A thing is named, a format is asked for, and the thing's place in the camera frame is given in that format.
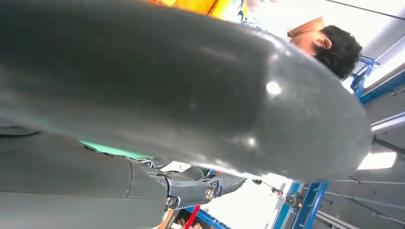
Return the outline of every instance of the glossy black surface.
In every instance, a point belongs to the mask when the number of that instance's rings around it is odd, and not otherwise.
[[[356,99],[270,34],[123,0],[3,0],[0,28],[0,115],[21,125],[302,180],[368,152]]]

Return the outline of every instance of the black hair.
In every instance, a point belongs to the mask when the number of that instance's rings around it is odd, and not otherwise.
[[[345,79],[359,61],[362,46],[350,33],[334,25],[320,31],[332,42],[330,49],[314,45],[315,58],[334,72],[339,79]]]

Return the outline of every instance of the fluorescent light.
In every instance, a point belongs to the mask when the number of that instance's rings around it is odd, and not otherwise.
[[[357,170],[391,168],[396,161],[396,152],[368,154]]]
[[[378,80],[380,80],[381,78],[383,78],[384,76],[395,70],[397,67],[399,67],[401,64],[404,63],[404,59],[405,59],[405,49],[399,52],[389,61],[381,64],[381,66],[378,69],[373,68],[370,76],[364,82],[364,88],[373,85],[375,82],[377,82]]]

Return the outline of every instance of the wall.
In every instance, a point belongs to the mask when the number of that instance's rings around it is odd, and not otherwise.
[[[391,93],[372,101],[366,105],[370,122],[376,122],[389,116],[405,111],[405,93],[399,93],[392,96]],[[389,131],[378,135],[392,144],[405,148],[405,128]],[[373,152],[390,151],[382,146],[373,145]],[[399,162],[393,169],[379,169],[368,171],[357,171],[352,174],[357,180],[381,181],[381,182],[403,182],[405,184],[405,161]],[[388,204],[395,204],[405,208],[405,185],[404,184],[369,184],[360,185],[354,182],[330,182],[328,192],[340,193],[358,198],[364,198],[379,201]],[[325,194],[325,199],[332,200],[329,204],[323,201],[321,211],[332,216],[340,216],[340,219],[346,221],[361,229],[403,229],[397,223],[374,216],[373,213],[347,199],[338,196]],[[369,207],[380,211],[395,219],[405,221],[405,210],[392,207],[385,207],[376,204],[365,203]]]

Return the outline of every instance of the man's ear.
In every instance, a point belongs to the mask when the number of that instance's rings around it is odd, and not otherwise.
[[[332,41],[326,36],[322,36],[322,38],[317,39],[317,45],[324,49],[330,49],[332,48]]]

